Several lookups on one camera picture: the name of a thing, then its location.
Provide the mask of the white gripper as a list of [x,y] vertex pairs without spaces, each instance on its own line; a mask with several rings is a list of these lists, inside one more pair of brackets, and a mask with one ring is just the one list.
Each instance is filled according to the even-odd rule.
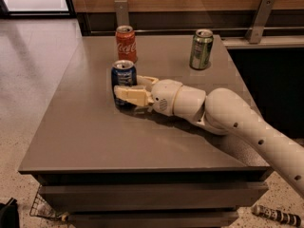
[[137,76],[134,86],[115,85],[115,96],[136,106],[153,104],[153,109],[165,116],[173,116],[175,97],[182,87],[181,82],[170,79],[160,80],[155,77]]

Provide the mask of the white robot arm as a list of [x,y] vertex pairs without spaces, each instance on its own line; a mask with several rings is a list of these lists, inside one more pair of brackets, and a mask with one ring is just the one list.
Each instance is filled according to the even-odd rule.
[[116,98],[136,106],[151,106],[208,132],[234,134],[248,144],[304,197],[304,147],[266,123],[228,88],[207,93],[170,79],[139,76],[133,86],[115,85]]

